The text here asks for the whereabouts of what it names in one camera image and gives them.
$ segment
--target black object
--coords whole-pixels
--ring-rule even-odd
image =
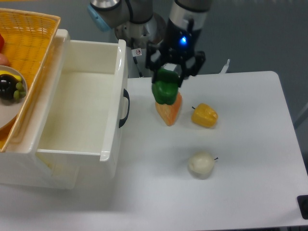
[[[303,219],[308,220],[308,195],[298,196],[297,202]]]
[[[164,41],[160,45],[151,42],[147,43],[145,66],[154,72],[152,83],[156,82],[157,70],[166,63],[179,64],[182,69],[178,86],[182,85],[184,79],[189,76],[196,76],[205,62],[205,53],[203,51],[194,51],[201,30],[193,30],[194,20],[191,19],[186,30],[178,28],[169,20]],[[152,61],[151,56],[160,52],[157,60]],[[194,64],[187,67],[186,62],[194,58]]]
[[[126,121],[128,119],[128,115],[129,115],[130,99],[129,99],[129,93],[126,89],[124,89],[123,97],[128,99],[128,109],[127,109],[126,116],[123,119],[120,119],[119,128],[121,128],[126,123]]]
[[[14,98],[14,92],[16,89],[16,84],[19,81],[8,74],[0,75],[0,98],[4,100],[12,100]]]

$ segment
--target toy green pepper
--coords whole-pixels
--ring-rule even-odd
[[[179,76],[174,71],[160,68],[157,71],[156,82],[152,84],[152,93],[159,104],[174,104],[178,94]]]

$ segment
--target yellow bell pepper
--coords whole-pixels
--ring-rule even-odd
[[[205,103],[199,104],[192,114],[192,122],[206,128],[214,126],[217,120],[217,112]]]

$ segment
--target white drawer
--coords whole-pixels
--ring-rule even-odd
[[[37,129],[23,147],[12,144],[0,157],[2,183],[70,189],[80,167],[90,167],[107,179],[115,174],[120,126],[129,113],[126,43],[71,40],[67,46],[62,70],[55,70],[59,81],[45,109],[47,119],[33,126],[42,131]]]

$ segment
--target black handle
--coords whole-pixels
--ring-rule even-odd
[[[129,93],[126,89],[124,89],[123,97],[128,99],[128,109],[127,109],[127,114],[126,114],[125,118],[120,119],[119,128],[121,128],[126,123],[126,120],[128,119],[128,115],[129,115],[130,99],[129,99]]]

